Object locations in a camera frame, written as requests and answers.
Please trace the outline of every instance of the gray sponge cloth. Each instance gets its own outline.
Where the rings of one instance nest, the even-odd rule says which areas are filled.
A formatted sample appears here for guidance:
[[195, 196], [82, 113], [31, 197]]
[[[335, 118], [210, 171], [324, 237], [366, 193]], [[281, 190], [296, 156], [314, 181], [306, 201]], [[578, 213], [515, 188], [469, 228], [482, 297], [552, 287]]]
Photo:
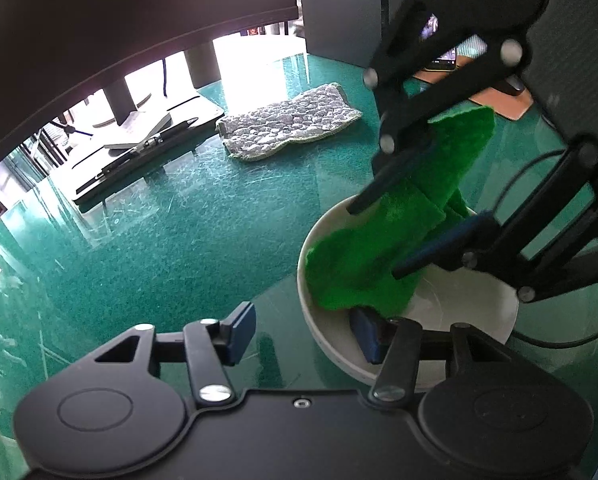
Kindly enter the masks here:
[[217, 121], [230, 156], [260, 160], [291, 142], [313, 142], [341, 131], [361, 118], [348, 104], [339, 83], [307, 90], [287, 101]]

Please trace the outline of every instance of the green towel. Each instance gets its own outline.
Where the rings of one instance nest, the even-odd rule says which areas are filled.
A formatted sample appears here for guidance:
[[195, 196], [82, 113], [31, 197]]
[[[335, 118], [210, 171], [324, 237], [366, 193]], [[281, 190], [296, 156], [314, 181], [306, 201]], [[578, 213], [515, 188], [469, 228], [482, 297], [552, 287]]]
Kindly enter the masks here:
[[306, 256], [316, 304], [329, 310], [371, 306], [398, 316], [421, 271], [395, 280], [394, 265], [468, 215], [458, 190], [494, 131], [494, 111], [480, 107], [431, 121], [437, 146], [415, 172], [387, 192], [368, 221], [320, 240]]

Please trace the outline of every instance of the smartphone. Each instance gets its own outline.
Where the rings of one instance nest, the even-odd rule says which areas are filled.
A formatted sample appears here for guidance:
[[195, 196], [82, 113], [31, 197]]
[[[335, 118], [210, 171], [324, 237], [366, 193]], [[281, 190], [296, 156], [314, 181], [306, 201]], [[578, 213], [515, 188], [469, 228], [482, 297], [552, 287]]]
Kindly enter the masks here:
[[[432, 36], [439, 28], [439, 20], [433, 14], [421, 31], [421, 41]], [[452, 48], [441, 57], [431, 61], [425, 68], [430, 72], [452, 72], [457, 68], [457, 49]]]

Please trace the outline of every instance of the green table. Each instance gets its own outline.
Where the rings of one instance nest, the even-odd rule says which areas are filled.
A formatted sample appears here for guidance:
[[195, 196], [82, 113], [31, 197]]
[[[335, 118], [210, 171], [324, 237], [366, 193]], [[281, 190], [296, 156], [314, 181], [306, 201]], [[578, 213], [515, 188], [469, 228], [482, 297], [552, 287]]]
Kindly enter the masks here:
[[[323, 83], [343, 85], [364, 118], [335, 137], [290, 146], [268, 160], [231, 160], [218, 137], [183, 146], [138, 180], [82, 213], [51, 179], [0, 220], [0, 476], [15, 478], [11, 416], [35, 384], [140, 322], [160, 332], [202, 317], [223, 317], [242, 300], [256, 305], [258, 327], [242, 363], [229, 371], [236, 388], [355, 388], [360, 385], [320, 352], [303, 321], [296, 290], [301, 244], [332, 205], [370, 179], [378, 117], [361, 69], [314, 56], [252, 67], [202, 90], [227, 112], [293, 97]], [[411, 81], [409, 92], [422, 83]], [[459, 105], [471, 107], [470, 103]], [[461, 185], [476, 210], [493, 205], [504, 183], [538, 153], [560, 146], [531, 109], [513, 123], [496, 118], [496, 134]], [[540, 181], [550, 162], [528, 172], [503, 204], [508, 215]], [[587, 201], [537, 240], [549, 239]], [[517, 328], [552, 340], [598, 328], [598, 285], [521, 306]], [[510, 345], [583, 394], [596, 413], [584, 458], [598, 463], [598, 341], [567, 351]], [[163, 378], [188, 391], [183, 365]]]

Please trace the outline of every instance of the bowl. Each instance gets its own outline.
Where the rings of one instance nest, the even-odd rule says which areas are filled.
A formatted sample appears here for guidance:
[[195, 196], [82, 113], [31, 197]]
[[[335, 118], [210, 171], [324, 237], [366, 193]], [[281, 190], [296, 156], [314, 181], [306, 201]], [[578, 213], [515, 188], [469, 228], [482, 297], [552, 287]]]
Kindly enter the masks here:
[[[306, 237], [297, 266], [297, 287], [303, 317], [319, 347], [341, 370], [365, 384], [373, 384], [381, 365], [368, 363], [350, 330], [348, 312], [326, 310], [312, 300], [305, 281], [305, 257], [308, 250], [335, 230], [363, 223], [374, 208], [358, 216], [346, 206], [354, 196], [327, 211]], [[450, 329], [466, 322], [505, 343], [516, 321], [519, 303], [513, 288], [502, 281], [473, 270], [447, 272], [430, 265], [424, 270], [414, 296], [404, 304], [402, 315], [421, 323], [425, 330]], [[427, 390], [445, 379], [444, 361], [421, 361], [416, 389]]]

